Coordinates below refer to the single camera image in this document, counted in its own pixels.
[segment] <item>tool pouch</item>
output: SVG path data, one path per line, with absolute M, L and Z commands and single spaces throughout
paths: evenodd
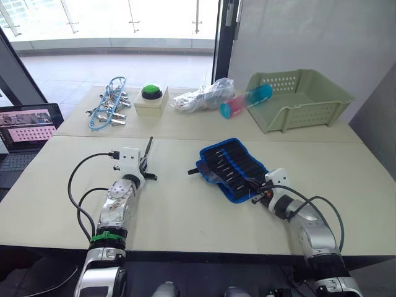
M 217 184 L 233 203 L 244 202 L 257 194 L 246 178 L 265 182 L 268 170 L 236 138 L 203 148 L 199 155 L 201 160 L 196 162 L 197 168 L 188 174 L 199 172 L 208 183 Z

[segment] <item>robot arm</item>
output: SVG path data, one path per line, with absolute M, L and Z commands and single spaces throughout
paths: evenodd
M 101 210 L 96 236 L 90 241 L 89 250 L 75 288 L 74 297 L 122 297 L 126 294 L 125 247 L 128 232 L 135 224 L 138 191 L 147 179 L 157 180 L 154 174 L 146 173 L 147 153 L 143 158 L 137 148 L 123 148 L 113 152 L 119 160 L 114 170 L 119 170 L 121 179 L 106 192 L 106 201 Z
M 286 172 L 281 168 L 266 174 L 265 180 L 266 184 L 289 186 Z M 260 201 L 270 212 L 286 219 L 303 203 L 287 196 L 285 191 L 273 188 L 271 195 L 261 194 L 252 202 Z M 304 206 L 291 218 L 290 228 L 312 271 L 318 296 L 363 297 L 343 263 L 333 233 L 310 205 Z

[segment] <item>black strap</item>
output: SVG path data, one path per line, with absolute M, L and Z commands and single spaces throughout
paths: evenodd
M 187 173 L 188 173 L 188 175 L 192 175 L 192 174 L 196 174 L 198 172 L 199 172 L 198 168 L 194 168 L 192 170 L 189 170 Z

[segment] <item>green basket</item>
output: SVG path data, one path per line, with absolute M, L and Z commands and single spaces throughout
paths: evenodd
M 264 133 L 321 124 L 331 126 L 354 100 L 316 70 L 256 73 L 246 90 L 264 84 L 272 87 L 272 97 L 249 108 Z

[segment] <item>clear plastic bag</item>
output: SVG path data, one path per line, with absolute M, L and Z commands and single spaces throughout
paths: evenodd
M 197 110 L 213 110 L 224 101 L 233 98 L 234 80 L 222 78 L 213 85 L 201 85 L 195 92 L 184 93 L 173 98 L 171 106 L 183 113 Z

